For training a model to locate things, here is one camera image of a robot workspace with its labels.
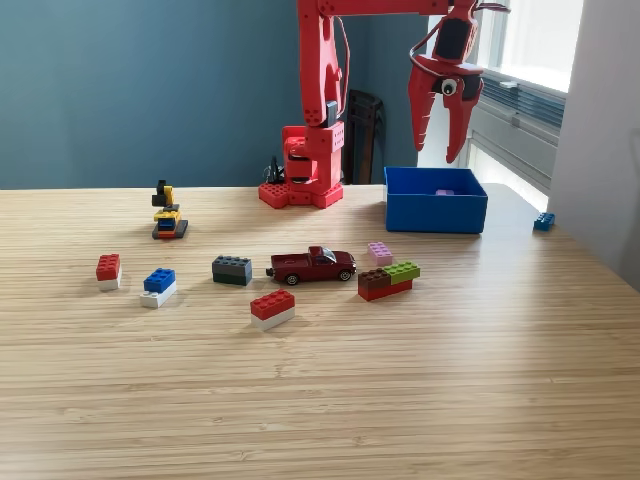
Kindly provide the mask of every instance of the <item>stacked lego bricks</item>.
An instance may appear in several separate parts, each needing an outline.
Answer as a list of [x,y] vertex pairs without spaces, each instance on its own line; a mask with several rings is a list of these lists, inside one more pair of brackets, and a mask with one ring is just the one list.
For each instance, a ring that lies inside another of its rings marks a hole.
[[153,216],[153,220],[157,222],[152,233],[153,238],[158,240],[184,237],[189,221],[182,219],[180,205],[173,203],[173,187],[160,180],[156,194],[151,197],[151,204],[154,207],[163,207]]
[[295,316],[296,299],[285,290],[278,290],[251,302],[251,324],[263,332]]
[[96,268],[98,288],[103,292],[117,290],[120,288],[121,278],[122,266],[120,265],[120,255],[102,255]]
[[358,295],[367,302],[395,295],[411,290],[419,277],[420,267],[412,262],[371,270],[358,276]]
[[229,285],[247,286],[253,276],[251,260],[240,257],[219,256],[211,265],[213,281]]
[[144,292],[140,294],[140,305],[160,308],[167,299],[178,291],[176,272],[158,268],[144,281]]

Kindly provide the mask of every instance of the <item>wire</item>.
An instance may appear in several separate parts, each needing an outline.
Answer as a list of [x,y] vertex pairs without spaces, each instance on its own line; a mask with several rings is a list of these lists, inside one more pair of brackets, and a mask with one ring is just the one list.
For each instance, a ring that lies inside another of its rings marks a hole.
[[427,42],[429,40],[431,40],[431,37],[433,37],[433,35],[438,31],[438,29],[441,26],[442,26],[442,20],[440,20],[438,22],[438,24],[431,29],[431,31],[428,33],[428,35],[426,37],[424,37],[420,41],[420,43],[418,43],[415,47],[413,47],[411,50],[409,50],[409,58],[411,59],[411,63],[413,63],[416,67],[418,67],[423,72],[428,73],[430,75],[434,75],[435,77],[438,77],[438,78],[445,77],[445,75],[442,75],[441,73],[438,73],[438,72],[434,72],[433,70],[429,70],[427,67],[425,67],[420,62],[418,62],[418,60],[416,60],[415,55],[416,55],[416,50],[424,47],[427,44]]
[[511,9],[501,3],[480,3],[473,7],[473,11],[476,12],[478,10],[493,10],[494,12],[505,12],[510,13]]
[[338,113],[338,118],[342,116],[347,109],[347,90],[349,89],[349,63],[351,63],[351,50],[349,49],[349,39],[347,38],[347,31],[344,28],[344,22],[342,18],[336,17],[340,28],[342,29],[342,38],[344,38],[344,84],[342,85],[342,110]]

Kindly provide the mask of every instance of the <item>red robotic arm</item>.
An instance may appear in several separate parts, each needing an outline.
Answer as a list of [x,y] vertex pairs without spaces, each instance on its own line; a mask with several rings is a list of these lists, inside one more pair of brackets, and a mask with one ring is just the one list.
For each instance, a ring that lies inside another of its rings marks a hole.
[[[471,111],[482,92],[482,69],[464,63],[473,47],[478,24],[474,13],[483,8],[508,11],[479,0],[297,0],[300,23],[300,84],[306,127],[283,129],[285,185],[265,184],[260,198],[273,206],[315,205],[326,208],[342,198],[340,185],[346,107],[349,46],[340,16],[417,13],[443,15],[439,24],[410,52],[409,82],[414,143],[424,144],[431,108],[443,94],[450,111],[447,161],[453,162],[466,139]],[[346,72],[338,64],[335,20],[346,45]],[[415,55],[436,32],[433,56]]]

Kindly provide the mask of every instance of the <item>red toy truck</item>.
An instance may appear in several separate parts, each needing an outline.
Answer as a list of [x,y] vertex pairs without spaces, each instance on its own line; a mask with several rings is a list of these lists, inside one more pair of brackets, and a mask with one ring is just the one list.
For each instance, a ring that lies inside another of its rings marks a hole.
[[356,273],[356,261],[347,252],[332,252],[324,247],[309,247],[309,253],[273,255],[267,276],[296,285],[300,281],[342,280]]

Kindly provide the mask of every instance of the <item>blue lego piece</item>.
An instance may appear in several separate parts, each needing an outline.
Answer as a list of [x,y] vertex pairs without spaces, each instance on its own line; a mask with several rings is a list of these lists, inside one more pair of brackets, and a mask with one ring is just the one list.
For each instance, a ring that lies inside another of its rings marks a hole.
[[556,223],[556,215],[554,213],[541,213],[538,220],[533,224],[533,228],[548,232],[554,223]]
[[160,220],[158,220],[158,230],[173,231],[175,229],[176,229],[175,218],[161,218]]
[[159,268],[144,281],[144,290],[146,292],[163,293],[175,281],[175,271]]

